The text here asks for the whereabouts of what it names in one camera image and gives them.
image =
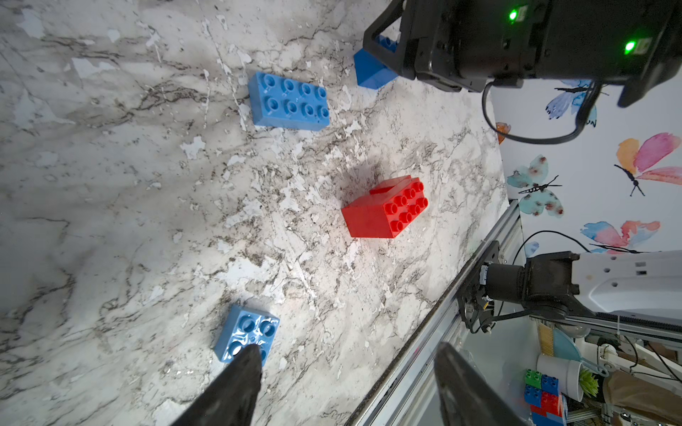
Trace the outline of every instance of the black cable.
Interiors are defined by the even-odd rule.
[[[569,237],[568,235],[566,235],[566,234],[564,234],[564,233],[562,233],[562,232],[559,232],[559,231],[542,230],[542,231],[537,231],[537,232],[535,232],[534,234],[532,234],[531,236],[529,236],[528,238],[526,238],[526,240],[523,242],[523,244],[521,244],[521,247],[519,247],[518,250],[516,251],[516,255],[514,256],[514,260],[512,260],[511,263],[512,263],[512,264],[516,263],[516,258],[518,257],[518,254],[521,252],[521,249],[523,249],[523,247],[526,245],[526,243],[528,243],[528,240],[530,240],[531,238],[533,238],[535,235],[541,234],[541,233],[543,233],[543,232],[550,232],[550,233],[552,233],[552,234],[559,234],[559,235],[561,235],[561,236],[563,236],[563,237],[568,238],[569,240],[573,240],[573,241],[575,241],[579,246],[581,246],[582,249],[583,249],[584,251],[589,252],[589,250],[587,249],[587,247],[585,247],[580,241],[576,240],[576,239],[573,238],[573,237]]]
[[[656,352],[656,349],[654,349],[653,346],[652,346],[651,344],[649,344],[649,347],[651,348],[651,350],[653,351],[653,353],[655,353],[656,356],[658,356],[658,359],[661,360],[661,362],[663,363],[663,365],[666,366],[666,368],[668,369],[668,371],[670,372],[670,374],[672,374],[672,377],[676,378],[678,382],[682,383],[682,380],[680,380],[680,378],[677,377],[677,375],[672,371],[672,368],[670,368],[670,366],[669,366],[668,364],[666,364],[665,361],[663,361],[663,357],[660,356],[660,355],[658,354],[658,352]]]
[[[521,318],[524,316],[528,316],[532,313],[533,313],[532,311],[519,311],[519,312],[513,312],[511,314],[507,314],[507,315],[491,316],[489,318],[486,318],[482,322],[480,322],[478,329],[476,329],[476,331],[472,331],[471,334],[478,333],[478,330],[484,328],[486,325],[490,324],[491,322],[511,320],[512,318]]]
[[[602,248],[602,249],[613,250],[614,252],[621,252],[621,253],[631,253],[631,254],[650,253],[650,252],[638,252],[637,250],[626,249],[625,247],[615,247],[613,245],[592,244],[592,243],[590,243],[590,245],[595,245],[595,246]]]
[[[523,136],[516,136],[505,132],[500,132],[497,127],[490,122],[490,118],[488,118],[488,113],[486,112],[486,101],[488,100],[488,92],[490,91],[490,88],[495,86],[496,82],[497,80],[489,82],[486,84],[485,89],[483,89],[483,95],[481,96],[481,102],[483,104],[483,118],[486,120],[490,128],[497,134],[512,140],[517,140],[518,142],[538,145],[556,145],[577,138],[585,128],[585,125],[589,120],[592,107],[594,107],[599,94],[602,92],[602,84],[600,82],[594,80],[592,83],[590,83],[590,86],[587,88],[585,98],[578,109],[578,114],[576,114],[576,128],[571,133],[564,136],[557,136],[556,138],[525,138]]]
[[[637,365],[639,364],[639,355],[637,355],[637,348],[635,348],[635,345],[630,341],[628,336],[623,337],[625,338],[625,340],[627,340],[630,346],[632,346],[632,350],[635,352],[635,363],[630,367],[630,374],[632,374],[632,369],[637,367]]]
[[[492,308],[492,315],[493,315],[493,316],[495,315],[495,308],[494,308],[494,307]],[[480,330],[481,330],[481,320],[479,319],[478,328],[475,329],[475,330],[472,330],[472,331],[471,331],[471,334],[476,334],[476,333],[478,333]]]

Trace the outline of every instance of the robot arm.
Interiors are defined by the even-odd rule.
[[[647,310],[678,320],[682,251],[542,254],[524,267],[489,264],[484,285],[489,297],[521,304],[548,320]]]
[[[397,49],[379,35],[400,19]],[[582,131],[601,84],[623,85],[626,107],[672,78],[682,64],[679,0],[393,0],[367,28],[363,47],[400,76],[440,90],[521,87],[528,78],[590,80],[576,130],[536,144],[567,142]]]

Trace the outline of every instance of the blue 2x4 brick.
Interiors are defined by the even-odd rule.
[[[257,72],[249,82],[255,125],[321,130],[329,125],[324,87]]]
[[[232,305],[213,351],[221,363],[229,364],[244,346],[256,344],[265,365],[279,326],[280,319],[267,312]]]

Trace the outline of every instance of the stacked lego bricks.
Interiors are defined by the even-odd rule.
[[[324,87],[257,72],[249,82],[254,124],[320,130],[329,125]]]
[[[559,380],[538,371],[526,370],[524,400],[531,406],[536,426],[566,425],[564,399],[559,392]]]
[[[341,212],[354,238],[395,238],[427,206],[424,184],[408,175],[379,183]]]
[[[222,363],[231,363],[247,345],[258,345],[265,365],[280,319],[267,312],[232,305],[213,351]]]

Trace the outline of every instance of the succulent plant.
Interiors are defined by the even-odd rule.
[[[595,379],[595,376],[592,374],[591,371],[585,369],[584,367],[581,367],[578,382],[580,383],[580,387],[582,388],[582,390],[587,395],[590,395],[592,397],[597,396],[597,391],[599,390],[599,383],[597,383],[597,379]]]

